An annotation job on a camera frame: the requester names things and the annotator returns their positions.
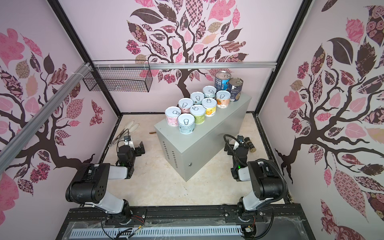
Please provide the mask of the pink label white-lid can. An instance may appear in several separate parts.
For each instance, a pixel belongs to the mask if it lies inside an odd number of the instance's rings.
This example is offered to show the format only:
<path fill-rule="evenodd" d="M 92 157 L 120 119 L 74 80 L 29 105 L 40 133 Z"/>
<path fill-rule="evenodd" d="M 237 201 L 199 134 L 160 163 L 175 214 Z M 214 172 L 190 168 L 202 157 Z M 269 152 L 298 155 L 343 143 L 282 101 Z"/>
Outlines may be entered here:
<path fill-rule="evenodd" d="M 179 125 L 178 117 L 181 115 L 181 109 L 179 107 L 169 107 L 165 111 L 167 124 L 171 127 L 177 127 Z"/>

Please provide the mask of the grey-green white-lid can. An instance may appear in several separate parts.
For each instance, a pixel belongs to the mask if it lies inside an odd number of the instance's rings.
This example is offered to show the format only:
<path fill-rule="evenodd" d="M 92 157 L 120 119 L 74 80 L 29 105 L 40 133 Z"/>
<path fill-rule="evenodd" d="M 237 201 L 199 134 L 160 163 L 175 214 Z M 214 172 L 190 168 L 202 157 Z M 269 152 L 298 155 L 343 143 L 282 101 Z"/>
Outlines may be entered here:
<path fill-rule="evenodd" d="M 195 129 L 195 117 L 192 114 L 181 114 L 178 117 L 178 125 L 181 134 L 191 134 Z"/>

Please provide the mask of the yellow label white-lid can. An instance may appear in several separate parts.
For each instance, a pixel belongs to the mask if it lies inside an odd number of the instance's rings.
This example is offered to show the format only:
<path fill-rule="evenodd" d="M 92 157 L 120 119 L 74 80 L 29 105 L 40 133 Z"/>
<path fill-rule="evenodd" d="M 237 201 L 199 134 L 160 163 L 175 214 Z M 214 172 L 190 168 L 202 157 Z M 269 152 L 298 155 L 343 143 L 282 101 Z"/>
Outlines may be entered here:
<path fill-rule="evenodd" d="M 217 101 L 213 98 L 205 98 L 202 100 L 202 106 L 205 108 L 205 116 L 213 117 L 217 110 Z"/>

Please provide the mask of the green label white-lid can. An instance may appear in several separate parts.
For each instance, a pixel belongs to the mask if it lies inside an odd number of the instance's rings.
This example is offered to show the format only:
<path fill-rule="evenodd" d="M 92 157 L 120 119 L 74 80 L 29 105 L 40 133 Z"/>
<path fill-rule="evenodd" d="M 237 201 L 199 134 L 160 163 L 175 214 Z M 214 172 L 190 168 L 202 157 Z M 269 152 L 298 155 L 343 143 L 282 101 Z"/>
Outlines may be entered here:
<path fill-rule="evenodd" d="M 206 109 L 202 105 L 193 105 L 190 108 L 190 113 L 194 116 L 196 125 L 201 125 L 205 122 Z"/>

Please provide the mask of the orange label white-lid can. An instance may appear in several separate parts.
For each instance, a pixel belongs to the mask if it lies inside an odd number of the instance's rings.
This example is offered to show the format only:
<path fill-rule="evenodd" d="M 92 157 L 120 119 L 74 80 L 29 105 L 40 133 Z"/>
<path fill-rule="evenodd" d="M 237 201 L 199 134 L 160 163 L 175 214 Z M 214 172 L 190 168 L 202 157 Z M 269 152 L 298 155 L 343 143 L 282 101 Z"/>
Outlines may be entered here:
<path fill-rule="evenodd" d="M 230 97 L 230 92 L 224 90 L 218 91 L 216 93 L 217 107 L 221 109 L 227 108 L 230 104 Z"/>

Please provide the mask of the pink small white-lid can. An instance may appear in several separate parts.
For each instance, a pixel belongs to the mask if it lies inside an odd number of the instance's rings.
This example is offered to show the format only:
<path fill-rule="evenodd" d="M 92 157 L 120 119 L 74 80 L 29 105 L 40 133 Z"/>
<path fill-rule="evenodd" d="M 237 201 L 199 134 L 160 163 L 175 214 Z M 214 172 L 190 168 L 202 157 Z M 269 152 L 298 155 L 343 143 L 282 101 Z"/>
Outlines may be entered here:
<path fill-rule="evenodd" d="M 181 109 L 182 114 L 189 114 L 191 107 L 194 105 L 194 101 L 190 98 L 182 98 L 178 102 L 178 106 Z"/>

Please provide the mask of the teal label white-lid can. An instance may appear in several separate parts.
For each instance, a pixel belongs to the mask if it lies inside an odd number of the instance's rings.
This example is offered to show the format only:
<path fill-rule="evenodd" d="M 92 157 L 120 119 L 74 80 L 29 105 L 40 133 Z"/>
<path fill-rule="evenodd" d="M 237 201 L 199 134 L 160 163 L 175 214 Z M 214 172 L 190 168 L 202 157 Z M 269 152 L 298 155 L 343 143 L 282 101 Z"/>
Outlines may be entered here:
<path fill-rule="evenodd" d="M 203 94 L 205 98 L 215 98 L 217 89 L 214 86 L 205 86 L 203 87 Z"/>

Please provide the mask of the dark grey tin can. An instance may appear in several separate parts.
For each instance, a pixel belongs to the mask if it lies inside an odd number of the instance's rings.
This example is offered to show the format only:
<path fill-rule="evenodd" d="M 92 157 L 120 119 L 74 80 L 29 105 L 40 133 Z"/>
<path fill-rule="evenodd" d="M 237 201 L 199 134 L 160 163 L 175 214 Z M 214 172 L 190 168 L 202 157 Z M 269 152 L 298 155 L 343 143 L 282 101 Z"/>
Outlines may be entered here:
<path fill-rule="evenodd" d="M 244 81 L 241 78 L 231 78 L 229 80 L 230 101 L 236 102 L 240 99 Z"/>

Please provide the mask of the light blue white-lid can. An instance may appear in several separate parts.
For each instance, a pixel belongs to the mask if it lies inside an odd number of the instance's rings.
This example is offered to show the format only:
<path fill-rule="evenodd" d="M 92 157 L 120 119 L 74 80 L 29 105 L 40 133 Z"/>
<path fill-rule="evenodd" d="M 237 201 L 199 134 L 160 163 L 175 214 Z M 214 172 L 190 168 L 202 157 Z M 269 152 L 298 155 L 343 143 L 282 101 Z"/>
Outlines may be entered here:
<path fill-rule="evenodd" d="M 202 92 L 193 92 L 190 98 L 194 102 L 194 105 L 201 105 L 205 95 Z"/>

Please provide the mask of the blue label tin can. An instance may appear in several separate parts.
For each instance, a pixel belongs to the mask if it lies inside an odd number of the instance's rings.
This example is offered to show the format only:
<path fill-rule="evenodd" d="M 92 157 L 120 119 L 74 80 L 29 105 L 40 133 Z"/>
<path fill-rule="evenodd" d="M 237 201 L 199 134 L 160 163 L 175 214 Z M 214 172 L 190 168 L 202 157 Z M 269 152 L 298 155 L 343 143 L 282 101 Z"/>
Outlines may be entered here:
<path fill-rule="evenodd" d="M 219 71 L 215 76 L 215 88 L 217 91 L 226 91 L 229 87 L 229 80 L 232 75 L 228 71 Z"/>

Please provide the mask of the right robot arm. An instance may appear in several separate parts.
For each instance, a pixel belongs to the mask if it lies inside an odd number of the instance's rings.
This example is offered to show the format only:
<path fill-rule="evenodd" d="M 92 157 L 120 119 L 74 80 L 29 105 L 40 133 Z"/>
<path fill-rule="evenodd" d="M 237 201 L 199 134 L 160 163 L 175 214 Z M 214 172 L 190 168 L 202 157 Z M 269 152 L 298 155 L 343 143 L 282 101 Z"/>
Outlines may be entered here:
<path fill-rule="evenodd" d="M 238 182 L 250 182 L 252 185 L 251 192 L 240 198 L 239 211 L 258 211 L 287 195 L 287 183 L 274 162 L 265 159 L 248 162 L 248 149 L 238 143 L 226 143 L 224 151 L 233 158 L 232 177 Z"/>

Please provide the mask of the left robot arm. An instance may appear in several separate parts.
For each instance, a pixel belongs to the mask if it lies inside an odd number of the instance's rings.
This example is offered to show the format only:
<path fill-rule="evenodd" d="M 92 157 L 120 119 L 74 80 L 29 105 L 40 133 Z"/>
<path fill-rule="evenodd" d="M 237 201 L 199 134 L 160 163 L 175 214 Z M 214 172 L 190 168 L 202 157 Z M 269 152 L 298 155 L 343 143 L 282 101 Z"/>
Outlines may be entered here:
<path fill-rule="evenodd" d="M 119 199 L 107 190 L 109 180 L 130 179 L 134 173 L 136 157 L 145 154 L 143 142 L 132 148 L 123 145 L 118 148 L 118 160 L 109 163 L 83 164 L 66 190 L 66 200 L 80 205 L 90 205 L 110 215 L 130 218 L 131 208 L 127 200 Z"/>

